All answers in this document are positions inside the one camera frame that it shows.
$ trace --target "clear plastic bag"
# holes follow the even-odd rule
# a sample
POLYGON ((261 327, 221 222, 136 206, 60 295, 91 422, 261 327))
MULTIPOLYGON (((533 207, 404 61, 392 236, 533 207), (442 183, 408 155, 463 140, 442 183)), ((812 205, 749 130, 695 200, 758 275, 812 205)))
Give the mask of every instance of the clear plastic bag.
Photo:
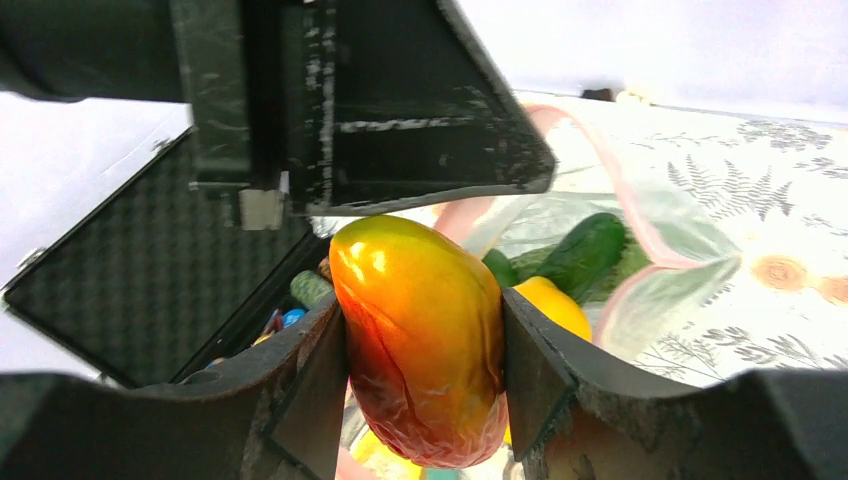
POLYGON ((437 228, 477 255, 497 247, 512 258, 557 243, 592 213, 616 213, 650 264, 586 306, 597 345, 700 385, 755 366, 848 368, 844 342, 826 330, 848 319, 848 215, 819 198, 844 196, 846 134, 518 96, 559 159, 551 191, 456 202, 437 228), (795 262, 806 280, 781 289, 767 278, 783 275, 779 266, 757 267, 764 258, 795 262), (728 289, 734 306, 719 308, 728 289), (781 322, 759 319, 766 311, 781 322))

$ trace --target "open black case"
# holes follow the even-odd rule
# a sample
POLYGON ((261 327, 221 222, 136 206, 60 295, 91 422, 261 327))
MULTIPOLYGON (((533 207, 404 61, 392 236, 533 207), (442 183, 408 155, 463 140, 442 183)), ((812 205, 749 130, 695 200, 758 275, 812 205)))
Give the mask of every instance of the open black case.
POLYGON ((175 140, 8 286, 13 314, 118 383, 178 382, 249 346, 328 241, 305 217, 227 227, 175 140))

